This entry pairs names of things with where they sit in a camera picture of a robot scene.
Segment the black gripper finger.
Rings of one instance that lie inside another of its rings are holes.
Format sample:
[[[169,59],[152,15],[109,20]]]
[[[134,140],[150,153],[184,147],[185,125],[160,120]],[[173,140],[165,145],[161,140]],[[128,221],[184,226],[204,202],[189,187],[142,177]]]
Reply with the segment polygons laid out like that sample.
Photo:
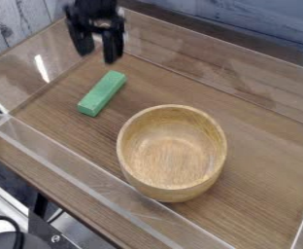
[[[113,64],[124,55],[125,38],[120,31],[105,31],[102,34],[104,60]]]
[[[70,21],[68,21],[68,28],[76,46],[76,51],[81,56],[86,56],[94,50],[92,34],[81,32]]]

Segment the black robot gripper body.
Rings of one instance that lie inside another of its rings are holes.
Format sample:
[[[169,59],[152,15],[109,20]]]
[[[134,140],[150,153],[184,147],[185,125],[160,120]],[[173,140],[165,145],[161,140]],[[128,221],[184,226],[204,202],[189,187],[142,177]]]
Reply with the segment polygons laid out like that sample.
[[[69,28],[77,32],[125,31],[125,19],[118,14],[118,0],[74,0],[64,7]]]

